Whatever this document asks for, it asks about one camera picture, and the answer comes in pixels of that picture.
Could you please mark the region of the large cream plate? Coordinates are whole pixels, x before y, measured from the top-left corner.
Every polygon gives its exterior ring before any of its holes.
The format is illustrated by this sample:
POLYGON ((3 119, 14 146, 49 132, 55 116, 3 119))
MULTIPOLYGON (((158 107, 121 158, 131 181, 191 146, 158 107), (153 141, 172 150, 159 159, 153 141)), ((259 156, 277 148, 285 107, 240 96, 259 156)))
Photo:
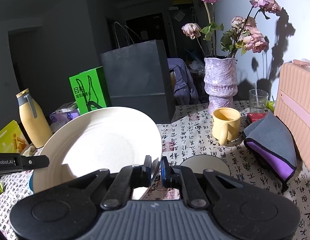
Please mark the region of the large cream plate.
POLYGON ((34 170, 32 190, 38 193, 101 168, 111 173, 152 158, 155 180, 162 156, 162 140, 155 122, 127 107, 107 107, 85 113, 61 127, 46 142, 41 155, 49 166, 34 170))

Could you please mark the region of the blue bowl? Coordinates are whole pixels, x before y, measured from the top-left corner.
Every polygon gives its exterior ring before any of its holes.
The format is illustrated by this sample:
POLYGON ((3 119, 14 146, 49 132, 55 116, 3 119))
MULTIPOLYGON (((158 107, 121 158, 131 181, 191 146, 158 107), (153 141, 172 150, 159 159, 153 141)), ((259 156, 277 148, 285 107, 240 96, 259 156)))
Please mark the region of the blue bowl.
POLYGON ((30 180, 29 180, 29 188, 32 192, 34 192, 33 178, 34 178, 34 174, 31 175, 30 180))

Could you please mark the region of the yellow-green snack pouch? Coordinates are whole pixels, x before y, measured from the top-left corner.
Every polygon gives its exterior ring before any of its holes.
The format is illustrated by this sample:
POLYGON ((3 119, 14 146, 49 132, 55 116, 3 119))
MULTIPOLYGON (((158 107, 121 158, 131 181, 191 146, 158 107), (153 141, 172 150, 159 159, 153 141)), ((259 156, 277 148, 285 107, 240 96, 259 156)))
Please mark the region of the yellow-green snack pouch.
POLYGON ((0 131, 0 153, 22 154, 28 145, 16 120, 12 120, 0 131))

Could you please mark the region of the white crumpled glove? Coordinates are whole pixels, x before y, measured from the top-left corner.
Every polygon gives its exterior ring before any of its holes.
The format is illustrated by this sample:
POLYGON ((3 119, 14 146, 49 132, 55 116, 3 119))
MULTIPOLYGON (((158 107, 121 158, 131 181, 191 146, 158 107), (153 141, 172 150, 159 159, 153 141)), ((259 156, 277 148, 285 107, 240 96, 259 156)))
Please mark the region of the white crumpled glove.
POLYGON ((37 151, 34 145, 30 145, 23 153, 22 156, 31 157, 34 156, 37 151))

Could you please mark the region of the calligraphy tablecloth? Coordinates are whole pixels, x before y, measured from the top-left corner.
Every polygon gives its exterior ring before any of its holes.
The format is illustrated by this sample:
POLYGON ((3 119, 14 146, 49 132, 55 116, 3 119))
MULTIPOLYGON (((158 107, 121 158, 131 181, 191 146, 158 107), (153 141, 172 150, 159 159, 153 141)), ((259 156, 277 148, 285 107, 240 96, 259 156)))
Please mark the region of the calligraphy tablecloth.
MULTIPOLYGON (((234 142, 220 146, 211 134, 212 120, 207 105, 177 107, 171 124, 160 124, 163 155, 172 164, 181 164, 186 159, 208 154, 222 159, 229 167, 230 174, 238 180, 266 189, 281 192, 281 183, 269 170, 261 167, 254 155, 243 144, 240 134, 234 142)), ((297 162, 298 168, 287 183, 284 196, 299 208, 301 219, 294 239, 310 239, 310 171, 304 163, 297 162)), ((17 201, 32 194, 29 180, 32 172, 14 173, 4 176, 1 181, 5 191, 0 195, 0 231, 7 239, 15 239, 9 213, 17 201)))

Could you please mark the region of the yellow thermos jug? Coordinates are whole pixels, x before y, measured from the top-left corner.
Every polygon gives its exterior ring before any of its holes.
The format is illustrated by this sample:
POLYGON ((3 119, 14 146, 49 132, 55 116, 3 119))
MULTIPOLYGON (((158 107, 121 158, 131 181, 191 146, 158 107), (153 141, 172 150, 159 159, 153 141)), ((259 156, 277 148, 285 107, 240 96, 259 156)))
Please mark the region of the yellow thermos jug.
POLYGON ((31 142, 36 148, 41 148, 52 136, 50 126, 39 104, 25 89, 17 95, 20 120, 31 142))

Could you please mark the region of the purple tissue pack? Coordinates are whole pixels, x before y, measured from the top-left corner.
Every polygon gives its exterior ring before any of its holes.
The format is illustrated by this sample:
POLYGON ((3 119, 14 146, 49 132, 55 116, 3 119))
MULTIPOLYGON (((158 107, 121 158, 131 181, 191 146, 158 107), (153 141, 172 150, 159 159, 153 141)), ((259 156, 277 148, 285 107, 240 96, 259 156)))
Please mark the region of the purple tissue pack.
POLYGON ((55 133, 58 129, 60 129, 62 126, 64 126, 71 120, 77 118, 79 115, 80 113, 78 109, 65 113, 57 113, 57 112, 51 113, 49 115, 49 118, 51 121, 50 129, 52 133, 55 133))

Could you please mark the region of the green paper bag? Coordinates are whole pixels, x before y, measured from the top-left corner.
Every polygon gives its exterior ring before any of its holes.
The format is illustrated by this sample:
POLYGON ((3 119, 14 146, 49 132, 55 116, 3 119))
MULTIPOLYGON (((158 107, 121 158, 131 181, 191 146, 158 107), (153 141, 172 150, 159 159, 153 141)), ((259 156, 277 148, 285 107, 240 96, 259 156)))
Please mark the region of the green paper bag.
POLYGON ((69 78, 80 114, 111 106, 103 66, 69 78))

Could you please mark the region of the red small box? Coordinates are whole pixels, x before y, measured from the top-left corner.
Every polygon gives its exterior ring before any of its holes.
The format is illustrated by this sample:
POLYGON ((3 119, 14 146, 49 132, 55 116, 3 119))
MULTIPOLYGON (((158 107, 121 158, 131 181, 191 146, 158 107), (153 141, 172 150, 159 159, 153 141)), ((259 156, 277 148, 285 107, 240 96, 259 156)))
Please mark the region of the red small box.
POLYGON ((247 122, 251 124, 264 118, 267 113, 247 113, 247 122))

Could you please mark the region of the black paper bag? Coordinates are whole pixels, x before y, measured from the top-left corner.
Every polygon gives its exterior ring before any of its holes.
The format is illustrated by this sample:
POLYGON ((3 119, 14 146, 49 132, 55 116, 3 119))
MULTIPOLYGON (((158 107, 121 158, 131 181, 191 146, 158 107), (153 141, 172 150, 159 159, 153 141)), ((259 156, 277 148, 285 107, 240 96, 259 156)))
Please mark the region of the black paper bag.
POLYGON ((169 124, 175 98, 164 42, 132 43, 100 54, 112 106, 147 114, 156 124, 169 124))

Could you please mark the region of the grey purple cloth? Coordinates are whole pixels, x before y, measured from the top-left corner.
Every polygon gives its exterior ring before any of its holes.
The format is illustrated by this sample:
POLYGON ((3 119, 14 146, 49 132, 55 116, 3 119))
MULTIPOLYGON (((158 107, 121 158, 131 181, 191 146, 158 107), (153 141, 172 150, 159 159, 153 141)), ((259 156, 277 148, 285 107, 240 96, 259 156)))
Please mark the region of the grey purple cloth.
POLYGON ((273 113, 252 122, 244 129, 246 148, 262 160, 282 183, 282 193, 297 169, 297 155, 291 132, 273 113))

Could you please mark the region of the purple ceramic vase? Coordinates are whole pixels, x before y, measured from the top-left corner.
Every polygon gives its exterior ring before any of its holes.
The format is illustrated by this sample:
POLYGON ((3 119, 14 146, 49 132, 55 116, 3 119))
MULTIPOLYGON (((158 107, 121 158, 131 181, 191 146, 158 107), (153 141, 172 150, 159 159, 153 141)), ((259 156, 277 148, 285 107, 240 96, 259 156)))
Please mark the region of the purple ceramic vase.
POLYGON ((237 94, 236 58, 206 57, 204 89, 209 95, 208 111, 222 107, 233 107, 233 97, 237 94))

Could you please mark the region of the clear drinking glass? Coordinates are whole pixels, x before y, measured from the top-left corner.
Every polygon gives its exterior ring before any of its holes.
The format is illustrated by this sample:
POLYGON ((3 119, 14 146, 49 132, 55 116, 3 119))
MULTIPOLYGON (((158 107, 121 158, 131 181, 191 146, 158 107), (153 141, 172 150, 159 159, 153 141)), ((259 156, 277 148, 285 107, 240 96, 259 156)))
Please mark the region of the clear drinking glass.
POLYGON ((268 101, 268 93, 261 89, 249 90, 249 112, 264 113, 268 101))

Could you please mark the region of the pink ribbed case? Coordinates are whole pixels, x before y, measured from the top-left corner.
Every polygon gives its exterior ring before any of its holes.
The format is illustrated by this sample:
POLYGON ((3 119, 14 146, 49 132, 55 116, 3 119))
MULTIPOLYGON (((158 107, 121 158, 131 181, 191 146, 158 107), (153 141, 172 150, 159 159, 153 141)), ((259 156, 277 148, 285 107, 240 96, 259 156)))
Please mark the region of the pink ribbed case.
POLYGON ((310 62, 293 60, 281 66, 274 114, 292 133, 310 171, 310 62))

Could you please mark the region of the dried pink roses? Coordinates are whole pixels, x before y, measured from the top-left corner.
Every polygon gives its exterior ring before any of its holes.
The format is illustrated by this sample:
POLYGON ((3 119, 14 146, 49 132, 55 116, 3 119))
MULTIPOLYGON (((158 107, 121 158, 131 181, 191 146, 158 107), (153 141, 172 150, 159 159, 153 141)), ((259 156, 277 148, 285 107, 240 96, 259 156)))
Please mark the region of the dried pink roses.
MULTIPOLYGON (((201 28, 197 23, 187 23, 182 26, 184 35, 192 40, 203 37, 203 40, 210 41, 216 31, 224 31, 223 24, 217 24, 212 20, 212 11, 208 8, 209 4, 213 6, 219 1, 221 0, 202 0, 208 16, 208 25, 201 28)), ((276 0, 249 0, 249 2, 251 4, 250 11, 256 9, 256 13, 262 13, 267 20, 269 19, 268 14, 277 14, 281 11, 276 0)), ((228 53, 228 57, 235 57, 238 50, 241 51, 241 54, 245 54, 247 51, 261 53, 266 50, 268 43, 257 28, 256 17, 257 15, 252 17, 248 13, 246 17, 235 16, 231 20, 231 28, 223 32, 220 40, 220 48, 228 53)))

